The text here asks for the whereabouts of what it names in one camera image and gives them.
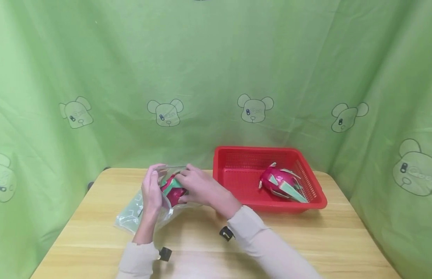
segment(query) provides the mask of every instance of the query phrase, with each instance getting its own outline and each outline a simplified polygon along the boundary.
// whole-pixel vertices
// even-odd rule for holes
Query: cartoon bear print
[[[394,181],[416,196],[432,194],[432,157],[421,152],[419,143],[411,138],[399,147],[401,159],[393,168]]]
[[[62,117],[69,120],[72,129],[77,129],[93,122],[93,118],[88,112],[92,107],[89,101],[84,97],[78,97],[73,102],[66,104],[60,103],[59,109]]]
[[[336,133],[348,131],[354,126],[356,117],[362,117],[368,114],[368,105],[360,103],[357,108],[348,108],[346,103],[339,103],[332,110],[332,115],[336,120],[331,126],[331,129]]]
[[[265,97],[262,100],[251,99],[249,95],[242,94],[238,98],[238,106],[243,108],[241,118],[248,123],[260,123],[266,118],[266,111],[273,108],[273,99]]]
[[[16,176],[10,170],[11,161],[7,156],[0,153],[0,202],[11,200],[16,191]]]
[[[174,99],[170,103],[158,103],[151,100],[148,102],[148,111],[156,115],[156,121],[162,127],[174,127],[179,125],[179,112],[183,111],[183,103]]]

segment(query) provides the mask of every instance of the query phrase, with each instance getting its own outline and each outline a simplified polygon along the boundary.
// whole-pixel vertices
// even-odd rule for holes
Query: long sleeve shirt
[[[239,246],[273,279],[321,279],[321,276],[296,250],[266,227],[249,207],[243,206],[228,220]],[[159,259],[154,243],[128,243],[119,265],[117,279],[149,279],[152,264]]]

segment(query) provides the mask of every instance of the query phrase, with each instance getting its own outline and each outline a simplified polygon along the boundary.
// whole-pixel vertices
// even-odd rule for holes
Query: hand
[[[188,190],[188,194],[179,199],[180,203],[193,202],[211,206],[227,219],[232,218],[242,206],[230,191],[222,187],[210,174],[191,164],[175,178]]]
[[[142,196],[143,196],[143,214],[145,212],[157,214],[160,212],[163,202],[162,193],[158,184],[158,173],[155,170],[165,164],[152,165],[146,171],[145,179],[142,183]]]

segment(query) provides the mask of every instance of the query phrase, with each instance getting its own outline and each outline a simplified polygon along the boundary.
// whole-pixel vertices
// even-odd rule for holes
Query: basket rim
[[[307,162],[304,155],[296,148],[292,147],[260,147],[260,146],[218,146],[216,147],[214,151],[213,156],[213,178],[219,182],[219,153],[222,150],[275,150],[275,151],[288,151],[288,152],[294,152],[296,153],[300,163],[302,164],[303,169],[306,171],[306,175],[308,176],[312,187],[315,191],[315,193],[320,196],[320,202],[310,202],[310,203],[290,203],[286,201],[275,201],[273,205],[269,201],[253,201],[249,203],[247,206],[262,206],[262,207],[268,207],[268,208],[285,208],[285,209],[323,209],[328,205],[328,200],[323,193],[322,187],[320,183],[318,182],[318,179],[316,178],[312,168],[310,167],[309,163]]]

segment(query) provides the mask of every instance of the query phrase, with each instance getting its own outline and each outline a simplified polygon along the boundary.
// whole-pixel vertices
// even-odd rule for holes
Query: plastic bag
[[[163,204],[157,219],[155,231],[161,229],[171,220],[177,217],[185,208],[196,207],[199,205],[193,203],[176,204],[178,200],[179,189],[186,194],[186,190],[181,188],[181,185],[174,179],[175,174],[184,170],[185,167],[158,167],[156,171],[159,173],[158,183],[162,189]],[[137,191],[137,194],[132,198],[128,205],[118,214],[114,226],[135,234],[140,224],[143,212],[143,196],[142,191]]]

